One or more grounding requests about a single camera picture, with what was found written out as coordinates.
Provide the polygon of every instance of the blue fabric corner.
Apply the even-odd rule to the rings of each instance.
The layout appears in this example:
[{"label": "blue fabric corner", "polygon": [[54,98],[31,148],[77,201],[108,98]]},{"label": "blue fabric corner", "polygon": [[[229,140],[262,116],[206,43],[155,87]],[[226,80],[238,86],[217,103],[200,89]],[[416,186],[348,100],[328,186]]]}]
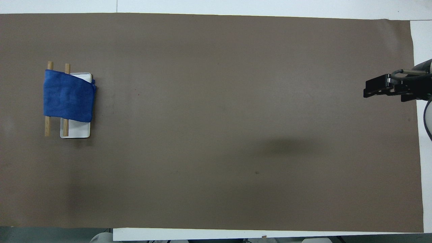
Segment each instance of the blue fabric corner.
[{"label": "blue fabric corner", "polygon": [[45,70],[44,115],[79,122],[92,120],[96,85],[75,76]]}]

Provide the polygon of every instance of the wooden stick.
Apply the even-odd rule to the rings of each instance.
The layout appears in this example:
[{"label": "wooden stick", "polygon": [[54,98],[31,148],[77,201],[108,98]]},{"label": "wooden stick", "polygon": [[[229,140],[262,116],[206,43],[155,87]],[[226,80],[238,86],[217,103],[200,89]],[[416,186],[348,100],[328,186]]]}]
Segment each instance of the wooden stick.
[{"label": "wooden stick", "polygon": [[[47,69],[53,70],[53,68],[54,68],[54,63],[52,61],[49,61]],[[51,117],[45,116],[45,136],[49,137],[50,135],[51,135]]]},{"label": "wooden stick", "polygon": [[[64,65],[64,69],[65,69],[65,73],[66,74],[70,74],[70,64],[66,63],[66,65]],[[69,136],[69,119],[64,119],[63,118],[63,137],[68,137]]]}]

